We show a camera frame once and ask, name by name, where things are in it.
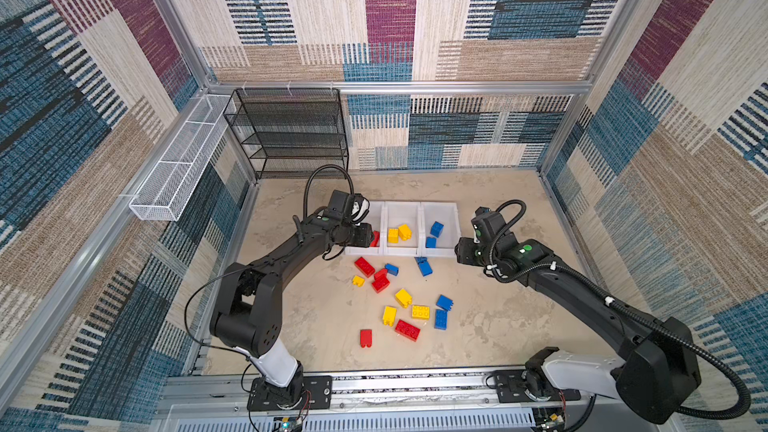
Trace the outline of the yellow lego cluster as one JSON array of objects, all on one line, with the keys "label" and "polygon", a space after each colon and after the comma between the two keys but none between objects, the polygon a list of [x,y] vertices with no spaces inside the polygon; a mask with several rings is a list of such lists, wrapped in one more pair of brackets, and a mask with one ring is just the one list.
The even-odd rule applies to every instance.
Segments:
[{"label": "yellow lego cluster", "polygon": [[396,299],[397,303],[402,308],[405,308],[405,309],[410,307],[412,305],[412,303],[413,303],[413,298],[412,298],[411,294],[407,290],[405,290],[405,289],[400,289],[395,294],[395,299]]}]

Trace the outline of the yellow lego hollow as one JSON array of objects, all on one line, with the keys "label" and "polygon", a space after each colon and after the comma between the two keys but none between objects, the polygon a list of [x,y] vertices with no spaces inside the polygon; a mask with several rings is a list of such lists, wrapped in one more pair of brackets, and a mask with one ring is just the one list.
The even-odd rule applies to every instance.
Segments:
[{"label": "yellow lego hollow", "polygon": [[412,230],[408,224],[402,224],[398,228],[400,241],[408,241],[412,238]]}]

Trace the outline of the red lego long cluster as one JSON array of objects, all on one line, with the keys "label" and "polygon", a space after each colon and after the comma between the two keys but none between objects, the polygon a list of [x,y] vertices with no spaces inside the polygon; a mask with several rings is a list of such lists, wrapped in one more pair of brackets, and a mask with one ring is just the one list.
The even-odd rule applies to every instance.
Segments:
[{"label": "red lego long cluster", "polygon": [[379,246],[379,242],[380,242],[380,232],[379,231],[374,231],[373,232],[373,240],[370,243],[370,247],[371,248],[378,247]]}]

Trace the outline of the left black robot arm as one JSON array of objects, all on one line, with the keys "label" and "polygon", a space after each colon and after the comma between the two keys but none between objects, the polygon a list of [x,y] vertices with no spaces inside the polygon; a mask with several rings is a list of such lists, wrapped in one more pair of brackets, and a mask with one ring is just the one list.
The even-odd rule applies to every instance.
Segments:
[{"label": "left black robot arm", "polygon": [[[346,179],[346,192],[335,190],[329,203],[309,211],[312,182],[329,171]],[[364,221],[370,202],[357,193],[348,171],[324,164],[307,179],[302,215],[294,216],[295,232],[265,256],[247,265],[232,263],[225,272],[205,285],[217,283],[209,332],[222,349],[241,355],[261,374],[261,383],[249,393],[264,396],[278,407],[297,405],[306,397],[303,367],[280,339],[285,287],[315,258],[332,260],[335,246],[366,248],[374,234]]]}]

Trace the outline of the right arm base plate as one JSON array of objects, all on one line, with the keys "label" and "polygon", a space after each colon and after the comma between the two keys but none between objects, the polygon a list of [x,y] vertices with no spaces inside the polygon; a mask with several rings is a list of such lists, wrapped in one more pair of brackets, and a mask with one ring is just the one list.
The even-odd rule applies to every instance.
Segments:
[{"label": "right arm base plate", "polygon": [[494,390],[500,403],[562,402],[581,399],[573,389],[555,388],[541,372],[528,369],[502,369],[490,373],[485,385]]}]

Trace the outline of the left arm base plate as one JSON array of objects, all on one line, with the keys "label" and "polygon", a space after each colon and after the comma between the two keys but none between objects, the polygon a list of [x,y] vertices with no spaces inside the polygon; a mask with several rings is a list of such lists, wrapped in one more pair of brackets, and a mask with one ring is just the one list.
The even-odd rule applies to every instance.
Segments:
[{"label": "left arm base plate", "polygon": [[249,391],[247,410],[327,410],[330,408],[332,391],[333,378],[330,375],[303,377],[300,381],[292,381],[286,388],[279,388],[263,378],[257,378]]}]

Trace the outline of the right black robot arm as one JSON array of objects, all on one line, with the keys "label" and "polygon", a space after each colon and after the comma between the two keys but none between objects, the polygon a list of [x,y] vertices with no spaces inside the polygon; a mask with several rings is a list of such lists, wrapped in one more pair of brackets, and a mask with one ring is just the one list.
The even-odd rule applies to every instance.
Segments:
[{"label": "right black robot arm", "polygon": [[[511,220],[504,219],[501,208],[475,211],[472,236],[460,238],[454,248],[457,262],[481,267],[499,283],[518,282],[552,299],[602,338],[622,361],[587,375],[568,371],[558,348],[545,348],[526,364],[535,394],[551,385],[613,396],[654,424],[666,422],[675,413],[732,420],[749,411],[752,398],[745,382],[724,361],[695,344],[686,324],[674,317],[662,321],[614,297],[535,239],[519,241],[511,229],[527,206],[522,200],[514,203],[520,210]],[[702,383],[701,361],[730,381],[737,394],[734,405],[721,410],[685,406]]]}]

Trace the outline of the large red lego bottom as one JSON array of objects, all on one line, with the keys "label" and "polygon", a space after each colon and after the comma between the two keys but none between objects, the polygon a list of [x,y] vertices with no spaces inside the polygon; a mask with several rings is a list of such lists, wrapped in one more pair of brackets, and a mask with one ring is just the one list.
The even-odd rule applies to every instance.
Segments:
[{"label": "large red lego bottom", "polygon": [[420,328],[404,320],[398,320],[394,330],[400,336],[405,337],[413,342],[416,342],[418,340],[419,335],[421,333]]}]

